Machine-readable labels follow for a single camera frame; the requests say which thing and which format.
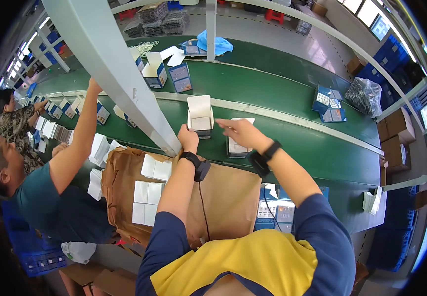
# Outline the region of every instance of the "ear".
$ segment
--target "ear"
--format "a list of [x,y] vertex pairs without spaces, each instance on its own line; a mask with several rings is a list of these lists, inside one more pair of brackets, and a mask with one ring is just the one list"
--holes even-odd
[[11,176],[9,175],[9,170],[8,168],[3,168],[0,172],[0,181],[3,184],[8,184],[9,181],[11,180]]

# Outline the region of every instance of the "green conveyor belt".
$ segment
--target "green conveyor belt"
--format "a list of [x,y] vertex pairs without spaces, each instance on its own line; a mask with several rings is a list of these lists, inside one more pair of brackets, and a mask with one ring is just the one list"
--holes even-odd
[[[156,40],[159,40],[160,43],[156,50],[163,50],[188,38],[186,36],[158,37]],[[128,45],[136,45],[140,41],[149,39],[132,40],[128,42]],[[342,93],[349,86],[349,82],[339,76],[293,55],[258,44],[230,41],[235,46],[234,51],[226,53],[218,60],[258,68],[289,79],[232,65],[188,61],[194,89],[184,93],[209,94],[213,98],[261,106],[320,123],[318,114],[311,110],[316,83],[314,79],[320,79],[321,84],[339,89]],[[34,77],[33,80],[38,82],[34,93],[47,94],[86,89],[90,75],[81,68],[80,63],[74,57],[68,59],[68,64],[76,70],[65,74],[62,69],[57,69],[58,65],[54,65],[50,73],[45,70]],[[174,92],[170,79],[163,89],[155,91]],[[54,103],[58,103],[61,98],[52,100]],[[97,127],[98,133],[133,147],[162,153],[139,128],[134,129],[128,126],[124,120],[114,114],[114,103],[110,98],[100,97],[100,101],[111,115],[105,126]],[[186,121],[187,104],[163,99],[159,99],[158,103],[170,125],[177,132],[181,124]],[[347,122],[327,126],[379,147],[376,124],[350,106],[345,106],[345,109]],[[213,113],[216,118],[251,117],[249,113],[216,107],[213,108]],[[278,139],[286,152],[294,157],[320,186],[330,188],[329,202],[350,233],[368,229],[383,222],[385,204],[380,205],[380,211],[376,216],[364,213],[361,209],[363,191],[371,190],[379,184],[377,154],[305,127],[259,115],[254,115],[254,117],[256,118],[255,126],[267,136]],[[63,115],[58,123],[68,128],[74,128],[77,119],[78,115],[72,120]],[[226,159],[225,150],[225,137],[222,135],[222,130],[216,126],[212,139],[200,141],[198,153],[211,161],[241,169],[252,169],[246,160]],[[273,175],[270,178],[269,181],[276,182]],[[84,174],[75,182],[81,187],[86,187],[88,174]]]

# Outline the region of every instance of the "teal t-shirt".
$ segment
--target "teal t-shirt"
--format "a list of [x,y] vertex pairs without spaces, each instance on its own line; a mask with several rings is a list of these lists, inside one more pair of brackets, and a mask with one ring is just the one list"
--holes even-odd
[[61,242],[104,243],[115,228],[108,223],[106,201],[69,185],[59,195],[49,163],[27,175],[12,201],[29,225]]

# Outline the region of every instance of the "brown kraft paper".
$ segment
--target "brown kraft paper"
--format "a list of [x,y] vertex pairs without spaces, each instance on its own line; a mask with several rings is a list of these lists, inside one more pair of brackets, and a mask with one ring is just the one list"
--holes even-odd
[[[148,154],[158,161],[170,159]],[[140,174],[144,155],[145,152],[130,147],[111,151],[106,169],[102,171],[102,192],[107,201],[108,221],[117,228],[122,239],[147,246],[152,227],[132,223],[134,183],[160,181]],[[170,160],[174,172],[179,155]],[[187,238],[193,248],[201,245],[201,237],[208,240],[199,185],[211,240],[239,238],[253,231],[261,178],[252,172],[212,163],[205,179],[200,184],[194,182],[187,211]]]

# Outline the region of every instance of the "navy and yellow shirt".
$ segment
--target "navy and yellow shirt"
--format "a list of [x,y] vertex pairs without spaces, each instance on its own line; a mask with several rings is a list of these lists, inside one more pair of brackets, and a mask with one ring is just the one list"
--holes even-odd
[[350,236],[322,194],[296,209],[296,236],[274,229],[190,249],[182,221],[156,215],[135,295],[203,295],[232,275],[258,296],[350,295],[355,258]]

